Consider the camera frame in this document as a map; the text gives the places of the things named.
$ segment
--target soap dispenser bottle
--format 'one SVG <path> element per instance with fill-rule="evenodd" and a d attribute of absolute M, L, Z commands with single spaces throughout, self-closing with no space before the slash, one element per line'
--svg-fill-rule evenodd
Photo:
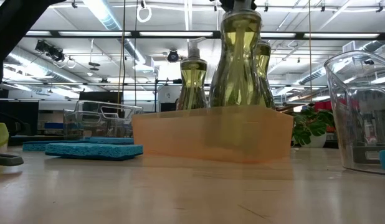
<path fill-rule="evenodd" d="M 221 24 L 222 53 L 212 79 L 209 106 L 258 105 L 260 87 L 254 53 L 262 19 L 251 0 L 234 0 Z"/>
<path fill-rule="evenodd" d="M 182 88 L 177 110 L 191 110 L 206 107 L 204 82 L 207 62 L 200 59 L 198 43 L 205 37 L 188 42 L 188 58 L 180 63 Z"/>
<path fill-rule="evenodd" d="M 258 40 L 256 46 L 255 60 L 257 67 L 257 75 L 259 77 L 260 86 L 260 105 L 267 108 L 275 109 L 273 94 L 270 89 L 269 80 L 267 79 L 267 69 L 269 67 L 271 47 L 268 42 Z"/>

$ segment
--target ceiling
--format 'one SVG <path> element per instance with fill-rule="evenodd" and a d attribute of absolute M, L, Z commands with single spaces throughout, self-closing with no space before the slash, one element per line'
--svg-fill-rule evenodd
<path fill-rule="evenodd" d="M 89 8 L 84 6 L 82 1 L 77 1 L 77 9 L 71 6 L 72 1 L 66 1 L 54 7 L 48 8 L 40 19 L 32 27 L 33 30 L 105 30 L 101 22 L 93 15 Z M 293 8 L 297 0 L 269 0 L 269 10 L 264 12 L 264 0 L 256 0 L 257 11 L 260 12 L 263 20 L 263 31 L 309 31 L 309 16 L 304 9 L 308 7 L 308 1 L 298 1 L 296 8 Z M 376 9 L 376 0 L 351 0 L 345 11 L 337 16 L 333 16 L 345 2 L 340 0 L 326 0 L 326 11 L 314 11 L 311 13 L 311 31 L 323 32 L 385 32 L 385 10 L 380 13 L 372 12 L 353 12 L 363 9 Z M 109 1 L 115 17 L 122 21 L 123 1 Z M 146 5 L 151 6 L 152 17 L 148 22 L 136 20 L 136 1 L 126 1 L 125 8 L 125 30 L 186 30 L 184 0 L 146 0 Z M 311 1 L 312 7 L 319 9 L 321 0 Z M 217 30 L 221 23 L 224 11 L 214 11 L 214 3 L 209 0 L 193 0 L 192 16 L 189 21 L 189 30 Z M 142 10 L 140 16 L 145 18 L 147 11 Z M 35 51 L 37 38 L 23 38 L 19 47 L 36 55 L 49 60 L 46 56 L 39 56 Z M 107 78 L 109 82 L 117 83 L 120 74 L 120 53 L 121 45 L 116 39 L 95 39 L 91 61 L 101 64 L 99 71 L 92 72 L 88 65 L 90 61 L 89 39 L 57 39 L 47 38 L 49 44 L 64 50 L 67 56 L 71 56 L 76 61 L 74 68 L 65 66 L 63 69 L 73 73 L 89 82 L 99 82 L 102 78 Z M 186 39 L 133 39 L 136 47 L 145 55 L 151 56 L 155 61 L 155 66 L 167 64 L 164 54 L 169 50 L 177 50 L 180 56 L 187 56 Z M 313 66 L 321 65 L 325 60 L 342 51 L 342 46 L 349 41 L 344 40 L 316 40 L 309 44 L 309 41 L 298 40 L 271 40 L 272 57 L 270 59 L 269 82 L 291 84 L 298 80 L 301 75 L 310 69 L 310 53 Z M 296 45 L 302 45 L 296 51 L 288 55 Z M 221 41 L 217 39 L 207 39 L 199 44 L 201 58 L 208 61 L 209 70 L 206 82 L 210 83 L 214 70 L 221 54 Z M 125 82 L 133 82 L 136 77 L 137 82 L 154 82 L 155 75 L 150 73 L 136 72 L 133 69 L 133 62 L 128 57 L 126 61 Z M 313 81 L 316 85 L 326 85 L 325 78 Z M 105 87 L 107 90 L 117 88 Z"/>

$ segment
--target table surface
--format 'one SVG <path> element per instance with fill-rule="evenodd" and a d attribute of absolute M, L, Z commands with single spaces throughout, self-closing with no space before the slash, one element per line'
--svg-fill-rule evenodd
<path fill-rule="evenodd" d="M 266 164 L 22 156 L 0 167 L 0 223 L 385 223 L 385 176 L 343 169 L 336 149 Z"/>

